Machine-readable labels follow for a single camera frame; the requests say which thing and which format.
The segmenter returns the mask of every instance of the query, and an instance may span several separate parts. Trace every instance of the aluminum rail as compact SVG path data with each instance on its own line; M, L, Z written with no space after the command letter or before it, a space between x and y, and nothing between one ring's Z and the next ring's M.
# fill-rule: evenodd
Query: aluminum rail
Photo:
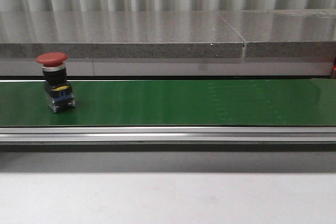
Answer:
M336 143L336 127L3 127L8 142Z

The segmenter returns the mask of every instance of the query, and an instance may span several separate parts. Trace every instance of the red button cap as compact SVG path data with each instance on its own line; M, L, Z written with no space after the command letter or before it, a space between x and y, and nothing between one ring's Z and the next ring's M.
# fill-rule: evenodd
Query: red button cap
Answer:
M38 56L36 61L46 68L52 68L62 65L66 59L68 59L68 56L63 52L48 52Z

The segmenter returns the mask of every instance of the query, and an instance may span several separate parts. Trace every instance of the blue terminal block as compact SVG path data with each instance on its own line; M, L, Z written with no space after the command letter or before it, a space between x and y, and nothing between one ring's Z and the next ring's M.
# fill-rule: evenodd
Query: blue terminal block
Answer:
M46 98L54 113L76 106L72 86L67 81L66 67L63 63L67 58L68 56L62 52L50 52L36 58L38 63L43 64Z

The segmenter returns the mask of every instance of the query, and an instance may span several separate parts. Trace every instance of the emergency stop button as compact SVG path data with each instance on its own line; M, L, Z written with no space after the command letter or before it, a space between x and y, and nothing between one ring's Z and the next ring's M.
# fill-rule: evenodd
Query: emergency stop button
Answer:
M63 52L48 52L36 58L36 62L43 64L46 68L58 67L68 56Z

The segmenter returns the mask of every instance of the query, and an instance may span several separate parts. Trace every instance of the conveyor belt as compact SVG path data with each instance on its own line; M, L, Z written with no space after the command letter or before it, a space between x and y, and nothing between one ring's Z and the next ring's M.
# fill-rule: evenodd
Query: conveyor belt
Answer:
M73 81L77 107L53 114L42 82L0 82L1 126L334 126L336 81Z

